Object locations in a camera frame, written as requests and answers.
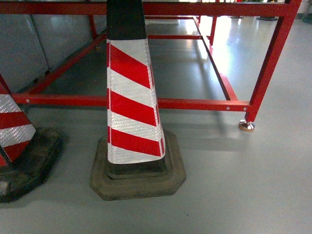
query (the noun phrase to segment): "traffic cone base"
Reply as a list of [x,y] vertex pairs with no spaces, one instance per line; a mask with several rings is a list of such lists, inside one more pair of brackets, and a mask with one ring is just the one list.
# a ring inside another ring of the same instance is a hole
[[0,202],[15,201],[45,182],[61,146],[57,132],[38,129],[12,165],[0,167]]
[[103,200],[135,199],[173,195],[186,179],[183,161],[176,137],[165,131],[166,155],[159,160],[156,169],[144,162],[117,165],[117,170],[107,160],[106,139],[100,140],[93,164],[90,187]]

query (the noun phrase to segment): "leveling foot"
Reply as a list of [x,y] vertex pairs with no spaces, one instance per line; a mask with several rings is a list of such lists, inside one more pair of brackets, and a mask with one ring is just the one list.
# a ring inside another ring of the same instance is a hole
[[238,126],[240,130],[252,132],[254,130],[255,124],[253,122],[247,122],[246,120],[242,119]]

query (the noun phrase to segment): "traffic cone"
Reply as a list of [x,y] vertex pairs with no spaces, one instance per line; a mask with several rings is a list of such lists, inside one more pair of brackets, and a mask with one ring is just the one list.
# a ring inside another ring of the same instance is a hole
[[165,155],[147,39],[108,40],[108,160],[115,164]]
[[14,162],[20,156],[36,130],[1,84],[0,120],[0,147],[2,148],[0,166],[4,166]]
[[142,1],[108,0],[107,31],[108,136],[91,188],[104,200],[172,195],[186,177],[160,123]]
[[0,83],[0,202],[14,201],[40,185],[60,146],[53,130],[36,131]]

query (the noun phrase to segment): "metal panel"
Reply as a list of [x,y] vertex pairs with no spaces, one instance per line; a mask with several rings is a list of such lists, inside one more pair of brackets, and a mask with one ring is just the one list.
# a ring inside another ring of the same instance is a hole
[[0,73],[12,92],[48,70],[28,15],[0,15]]
[[106,29],[106,16],[94,16],[96,22],[97,33],[101,33]]
[[87,16],[31,17],[50,69],[61,65],[67,57],[92,40]]

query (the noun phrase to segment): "gray floor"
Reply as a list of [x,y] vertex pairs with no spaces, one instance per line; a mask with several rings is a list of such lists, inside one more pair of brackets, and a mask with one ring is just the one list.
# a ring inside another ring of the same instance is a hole
[[[240,99],[250,98],[275,25],[218,19],[217,63]],[[194,33],[190,22],[148,30]],[[106,110],[31,108],[33,123],[57,128],[65,147],[46,184],[0,205],[0,234],[312,233],[311,39],[312,25],[297,20],[253,133],[238,129],[243,113],[160,110],[187,173],[169,197],[102,201],[89,179]],[[150,40],[150,50],[159,97],[224,99],[201,42]],[[104,95],[105,53],[85,57],[46,93]]]

